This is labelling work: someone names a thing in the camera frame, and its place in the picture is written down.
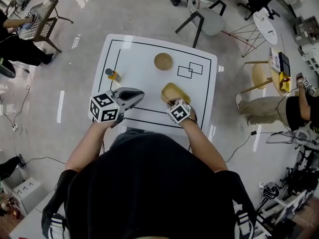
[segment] white table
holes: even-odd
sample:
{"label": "white table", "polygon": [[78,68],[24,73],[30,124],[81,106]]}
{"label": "white table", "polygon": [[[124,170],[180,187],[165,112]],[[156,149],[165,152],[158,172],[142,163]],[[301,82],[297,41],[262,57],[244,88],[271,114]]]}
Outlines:
{"label": "white table", "polygon": [[255,12],[253,14],[253,19],[254,23],[241,27],[240,29],[237,29],[231,33],[224,31],[224,33],[228,34],[234,39],[246,44],[244,52],[241,51],[243,58],[257,49],[265,41],[268,41],[272,45],[276,45],[278,42],[276,30],[263,11]]}
{"label": "white table", "polygon": [[[159,53],[173,58],[170,70],[155,67]],[[104,73],[111,68],[119,73],[121,86]],[[191,99],[198,117],[198,125],[208,135],[217,69],[215,55],[175,43],[144,37],[109,34],[96,70],[92,94],[131,87],[145,92],[144,99],[132,110],[125,112],[121,125],[144,130],[184,135],[184,130],[166,114],[166,103],[160,98],[164,86],[175,83]]]}

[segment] wooden bowl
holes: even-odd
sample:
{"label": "wooden bowl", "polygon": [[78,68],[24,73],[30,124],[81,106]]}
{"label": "wooden bowl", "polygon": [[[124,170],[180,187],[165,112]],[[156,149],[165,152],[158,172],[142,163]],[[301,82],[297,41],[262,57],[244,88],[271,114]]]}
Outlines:
{"label": "wooden bowl", "polygon": [[160,53],[155,56],[154,64],[160,70],[169,70],[173,65],[173,59],[167,53]]}

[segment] reflective floor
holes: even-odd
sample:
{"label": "reflective floor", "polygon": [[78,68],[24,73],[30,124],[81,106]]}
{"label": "reflective floor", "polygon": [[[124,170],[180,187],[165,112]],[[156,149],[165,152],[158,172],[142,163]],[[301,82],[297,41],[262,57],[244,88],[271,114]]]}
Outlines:
{"label": "reflective floor", "polygon": [[[31,0],[20,15],[44,1]],[[223,17],[228,32],[252,23],[252,19],[244,20],[248,12],[236,6],[239,1],[242,0],[224,0],[227,8]],[[178,7],[173,7],[169,0],[59,0],[57,10],[60,16],[74,21],[71,24],[58,20],[51,34],[50,39],[62,53],[49,66],[17,63],[30,70],[30,77],[20,68],[15,79],[0,76],[2,109],[11,121],[20,111],[27,94],[26,86],[32,79],[23,110],[15,118],[19,126],[17,131],[13,132],[7,118],[0,116],[0,155],[8,159],[21,153],[26,161],[49,156],[65,163],[91,123],[87,117],[88,100],[106,36],[110,33],[137,35],[191,47],[197,30],[192,23],[180,33],[174,32],[189,16],[185,6],[185,0]],[[278,12],[283,10],[275,1],[269,6]],[[284,51],[290,59],[293,86],[298,72],[317,86],[317,77],[302,60],[288,22],[281,17],[272,23],[278,35],[275,47]],[[46,43],[37,45],[52,50]],[[251,131],[285,130],[279,122],[248,126],[245,116],[238,114],[235,104],[236,93],[253,84],[252,66],[244,65],[244,62],[267,60],[269,47],[270,44],[265,42],[242,58],[234,40],[224,33],[214,37],[202,33],[199,37],[196,48],[216,55],[221,66],[216,78],[210,139],[226,160],[246,141]],[[266,89],[250,91],[243,98],[249,100],[278,95],[273,84],[268,84]],[[107,132],[106,149],[120,130],[124,128],[116,127]],[[227,163],[230,170],[241,176],[254,205],[259,204],[258,184],[279,182],[286,167],[292,166],[297,156],[292,144],[266,144],[267,137],[268,134],[250,137]],[[185,143],[183,138],[176,140]],[[50,159],[34,160],[27,165],[25,176],[34,177],[51,191],[63,169],[63,164]]]}

